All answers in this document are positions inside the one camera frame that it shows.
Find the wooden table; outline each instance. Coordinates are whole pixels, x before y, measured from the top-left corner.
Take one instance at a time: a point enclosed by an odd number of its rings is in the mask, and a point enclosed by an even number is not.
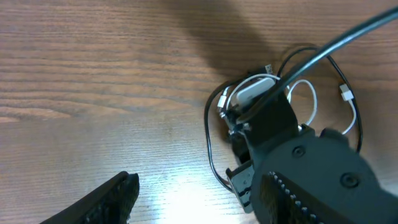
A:
[[[297,44],[324,44],[394,0],[2,0],[0,223],[38,223],[118,172],[137,172],[137,223],[255,223],[213,177],[203,107],[224,82]],[[398,194],[398,22],[333,54],[363,117],[362,155]],[[292,60],[299,61],[307,54]],[[308,72],[312,126],[351,111],[326,62]],[[306,87],[293,107],[312,110]],[[211,118],[216,168],[236,163]],[[356,131],[349,134],[355,147]]]

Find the white cable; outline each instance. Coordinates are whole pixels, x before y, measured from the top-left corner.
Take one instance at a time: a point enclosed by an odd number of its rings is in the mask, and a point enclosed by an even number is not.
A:
[[[306,83],[306,84],[310,87],[311,92],[312,92],[312,96],[313,96],[313,110],[312,110],[312,114],[311,114],[310,119],[305,123],[306,125],[310,125],[310,123],[313,121],[315,115],[317,114],[317,108],[318,108],[317,93],[316,93],[316,91],[315,91],[313,85],[312,85],[308,80],[299,80],[299,81],[295,82],[295,83],[292,85],[291,89],[289,90],[289,94],[288,94],[288,95],[291,95],[291,94],[292,94],[294,88],[295,88],[295,87],[297,86],[297,84],[299,84],[299,83]]]
[[[353,121],[351,122],[351,124],[349,124],[348,128],[345,131],[342,132],[342,134],[346,134],[354,126],[355,121],[356,121],[356,110],[355,110],[353,101],[352,100],[348,100],[348,103],[351,106],[351,109],[353,109],[354,116],[353,116]]]
[[[258,75],[253,75],[253,76],[251,76],[251,77],[249,77],[249,78],[247,78],[247,79],[245,79],[245,80],[243,80],[239,85],[237,85],[236,87],[235,87],[235,89],[231,92],[231,94],[229,94],[229,97],[228,97],[228,100],[226,101],[226,109],[228,110],[228,108],[229,108],[229,104],[231,103],[231,99],[232,99],[232,96],[244,85],[244,84],[246,84],[248,81],[250,81],[250,80],[252,80],[252,79],[254,79],[254,78],[262,78],[262,77],[269,77],[269,78],[273,78],[273,79],[275,79],[275,80],[280,80],[280,78],[278,77],[278,76],[276,76],[276,75],[271,75],[271,74],[258,74]],[[290,93],[287,95],[287,100],[290,102],[290,98],[291,98],[291,95],[290,95]]]

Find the brown wood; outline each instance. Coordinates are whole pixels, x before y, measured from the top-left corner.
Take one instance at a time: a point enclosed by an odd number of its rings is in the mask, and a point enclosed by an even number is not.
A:
[[[133,221],[253,222],[208,166],[208,95],[248,69],[272,63],[277,70],[295,45],[324,44],[395,4],[1,1],[0,223],[42,221],[121,170],[142,180]],[[361,109],[363,156],[395,194],[397,37],[393,22],[333,54]],[[322,62],[307,78],[319,97],[312,126],[345,128],[351,111],[339,98],[335,72]],[[293,101],[304,122],[310,92],[298,87]],[[216,133],[223,173],[235,161]],[[356,131],[349,136],[355,146]]]

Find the cable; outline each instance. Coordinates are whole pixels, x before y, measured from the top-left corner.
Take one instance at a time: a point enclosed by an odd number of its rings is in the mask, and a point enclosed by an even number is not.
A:
[[[351,122],[351,124],[349,124],[348,128],[342,132],[342,134],[346,134],[354,126],[355,121],[356,121],[356,110],[355,110],[355,106],[353,104],[353,101],[352,100],[348,100],[348,103],[351,106],[351,109],[353,109],[354,116],[353,116],[353,121]]]
[[[278,84],[274,85],[270,90],[269,94],[260,98],[253,107],[249,109],[248,112],[242,114],[237,120],[237,123],[244,123],[260,112],[261,108],[267,105],[270,101],[274,100],[279,94],[283,92],[285,87],[290,84],[297,77],[302,75],[304,71],[310,68],[312,65],[316,64],[320,59],[330,55],[334,51],[340,49],[351,41],[361,37],[368,32],[387,24],[390,21],[398,18],[398,6],[394,7],[386,12],[377,15],[364,23],[348,30],[344,34],[341,34],[339,37],[335,38],[331,42],[325,44],[322,48],[317,50],[315,54],[313,54],[308,59],[304,60],[301,63],[296,64],[286,73],[286,75],[278,82]]]
[[[226,101],[226,109],[228,110],[228,108],[229,108],[229,104],[231,103],[232,96],[233,96],[244,84],[246,84],[247,82],[251,81],[251,80],[254,79],[254,78],[264,78],[264,77],[269,77],[269,78],[273,78],[273,79],[275,79],[275,80],[280,80],[280,78],[277,77],[277,76],[275,76],[275,75],[265,74],[265,73],[253,75],[253,76],[251,76],[251,77],[249,77],[249,78],[243,80],[241,83],[239,83],[238,86],[235,87],[235,89],[231,92],[231,94],[229,94],[229,97],[228,97],[228,99],[227,99],[227,101]],[[288,99],[289,102],[290,102],[290,97],[291,97],[291,95],[288,94],[288,95],[287,95],[287,99]]]
[[[206,141],[207,141],[207,154],[209,157],[209,164],[210,164],[210,168],[211,171],[213,171],[214,176],[216,177],[216,179],[220,182],[220,184],[225,187],[225,189],[227,189],[230,192],[233,192],[232,188],[229,185],[228,181],[223,179],[216,171],[215,167],[214,167],[214,163],[213,163],[213,154],[211,151],[211,141],[210,141],[210,131],[209,131],[209,110],[210,110],[210,106],[211,103],[213,102],[213,100],[217,97],[217,95],[219,93],[221,93],[225,88],[231,86],[231,85],[235,85],[239,82],[241,82],[243,79],[237,79],[237,80],[233,80],[233,81],[228,81],[225,82],[223,84],[221,84],[219,87],[217,87],[213,93],[211,93],[211,95],[209,96],[209,98],[207,99],[206,105],[205,105],[205,114],[204,114],[204,119],[205,119],[205,132],[206,132]]]
[[[299,81],[295,82],[295,83],[292,85],[291,89],[289,90],[289,94],[288,94],[288,95],[291,95],[291,94],[292,94],[294,88],[295,88],[295,87],[297,86],[297,84],[299,84],[299,83],[306,83],[306,84],[310,87],[311,92],[312,92],[312,96],[313,96],[313,110],[312,110],[312,114],[311,114],[310,119],[305,123],[306,125],[310,125],[310,123],[313,121],[315,115],[317,115],[317,108],[318,108],[317,93],[316,93],[316,91],[315,91],[313,85],[312,85],[308,80],[299,80]]]
[[[282,75],[282,71],[285,68],[287,62],[289,62],[289,60],[296,54],[303,52],[305,50],[318,50],[318,48],[316,46],[312,46],[312,47],[303,47],[301,49],[296,50],[295,52],[292,52],[289,56],[287,56],[287,58],[282,62],[282,65],[279,68],[278,74],[277,76],[280,77]],[[336,72],[339,74],[340,78],[343,80],[343,82],[345,84],[347,84],[347,87],[351,90],[352,94],[353,94],[353,105],[355,107],[355,111],[356,111],[356,118],[358,120],[358,133],[359,133],[359,137],[358,137],[358,143],[356,146],[356,152],[359,153],[361,151],[362,148],[362,141],[363,141],[363,128],[362,128],[362,120],[361,120],[361,114],[359,113],[359,108],[358,108],[358,104],[356,103],[355,100],[355,95],[352,91],[352,87],[349,84],[348,79],[345,77],[344,73],[341,71],[340,67],[337,65],[336,61],[330,56],[328,55],[326,57],[329,62],[331,63],[331,65],[333,66],[333,68],[335,68]]]

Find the black device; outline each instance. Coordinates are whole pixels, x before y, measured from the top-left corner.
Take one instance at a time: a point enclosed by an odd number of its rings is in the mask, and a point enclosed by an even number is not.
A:
[[[327,57],[351,91],[330,54],[397,18],[398,7],[395,7],[324,47],[298,50],[316,52],[294,66],[266,93],[253,99],[249,106],[221,110],[240,163],[235,170],[227,169],[227,180],[217,173],[212,161],[208,113],[219,93],[246,77],[226,82],[210,95],[204,116],[210,167],[217,180],[237,196],[244,210],[253,210],[261,223],[398,223],[398,198],[380,188],[373,171],[359,155],[363,134],[356,102],[353,100],[360,135],[355,152],[338,131],[326,128],[316,136],[305,124],[299,129],[283,92],[292,80],[323,57]],[[280,71],[297,52],[289,55]],[[138,175],[122,172],[43,223],[125,224],[138,191]]]

